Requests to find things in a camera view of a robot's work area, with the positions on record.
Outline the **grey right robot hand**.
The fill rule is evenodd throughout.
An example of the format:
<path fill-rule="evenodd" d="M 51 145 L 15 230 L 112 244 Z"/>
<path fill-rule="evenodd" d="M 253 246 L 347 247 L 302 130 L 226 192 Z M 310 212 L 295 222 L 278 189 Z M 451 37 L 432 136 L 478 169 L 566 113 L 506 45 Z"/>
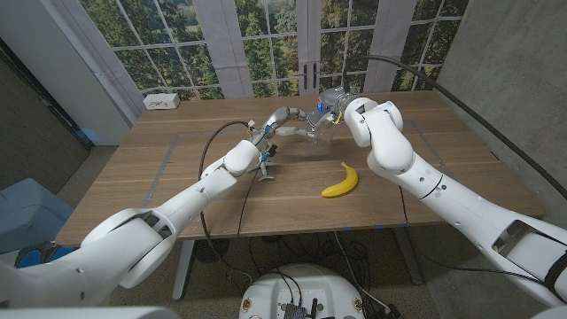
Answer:
<path fill-rule="evenodd" d="M 354 98 L 357 98 L 357 93 L 352 89 L 345 92 L 343 87 L 331 88 L 322 92 L 311 116 L 311 121 L 314 123 L 313 130 L 320 131 L 332 125 L 338 125 L 342 121 L 347 105 Z"/>

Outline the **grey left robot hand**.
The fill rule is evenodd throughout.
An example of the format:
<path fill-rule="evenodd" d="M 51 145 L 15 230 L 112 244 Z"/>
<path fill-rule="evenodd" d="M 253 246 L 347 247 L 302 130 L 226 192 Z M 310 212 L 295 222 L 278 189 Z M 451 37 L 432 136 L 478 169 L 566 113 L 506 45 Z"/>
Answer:
<path fill-rule="evenodd" d="M 284 123 L 287 121 L 304 121 L 311 128 L 315 126 L 304 111 L 295 107 L 283 106 L 276 109 L 260 128 L 252 132 L 251 142 L 259 151 L 263 151 L 268 147 L 269 140 L 277 134 L 278 129 L 282 131 L 282 136 L 300 135 L 316 138 L 313 131 L 306 131 L 296 127 L 285 127 Z"/>

